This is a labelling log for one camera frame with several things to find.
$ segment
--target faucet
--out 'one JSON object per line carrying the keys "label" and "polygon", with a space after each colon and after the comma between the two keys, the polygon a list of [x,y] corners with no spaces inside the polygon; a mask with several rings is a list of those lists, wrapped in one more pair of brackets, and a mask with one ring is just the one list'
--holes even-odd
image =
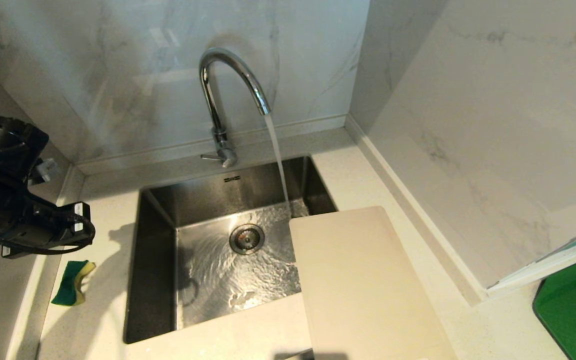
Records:
{"label": "faucet", "polygon": [[240,57],[225,48],[219,47],[211,47],[201,55],[201,60],[199,61],[199,80],[201,80],[203,95],[206,98],[206,103],[208,103],[210,117],[212,117],[212,137],[215,147],[217,148],[217,155],[204,154],[201,155],[201,158],[219,160],[221,166],[227,168],[235,165],[237,162],[237,153],[233,150],[230,141],[228,141],[226,126],[222,124],[219,112],[217,112],[215,97],[210,86],[210,65],[217,61],[231,67],[246,83],[247,88],[253,96],[256,108],[259,109],[259,114],[262,116],[270,114],[270,105],[268,104],[268,100],[266,100],[264,91],[261,89],[257,78]]}

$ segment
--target drain strainer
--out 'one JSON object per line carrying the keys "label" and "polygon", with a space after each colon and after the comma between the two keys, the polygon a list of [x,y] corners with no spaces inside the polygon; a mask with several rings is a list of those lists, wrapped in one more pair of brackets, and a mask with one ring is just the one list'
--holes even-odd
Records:
{"label": "drain strainer", "polygon": [[235,253],[250,255],[264,244],[264,231],[257,225],[247,223],[237,226],[230,234],[230,247]]}

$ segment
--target white cutting board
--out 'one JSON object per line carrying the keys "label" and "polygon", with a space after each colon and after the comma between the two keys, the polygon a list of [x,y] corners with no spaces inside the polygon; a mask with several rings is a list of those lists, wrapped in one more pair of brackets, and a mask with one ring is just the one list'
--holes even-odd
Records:
{"label": "white cutting board", "polygon": [[456,360],[382,207],[290,221],[317,360]]}

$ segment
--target sponge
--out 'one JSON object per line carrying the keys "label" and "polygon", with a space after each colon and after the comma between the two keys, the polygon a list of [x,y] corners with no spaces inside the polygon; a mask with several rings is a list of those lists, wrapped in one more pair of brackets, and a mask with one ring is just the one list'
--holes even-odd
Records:
{"label": "sponge", "polygon": [[51,303],[64,306],[75,306],[83,303],[82,279],[95,269],[95,263],[88,260],[69,261],[63,271],[59,290]]}

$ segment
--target sink basin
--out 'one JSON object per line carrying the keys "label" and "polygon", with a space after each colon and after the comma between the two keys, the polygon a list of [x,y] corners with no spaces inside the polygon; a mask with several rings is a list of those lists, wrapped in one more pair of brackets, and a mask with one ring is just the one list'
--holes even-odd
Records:
{"label": "sink basin", "polygon": [[336,212],[310,157],[143,189],[127,344],[301,292],[288,221]]}

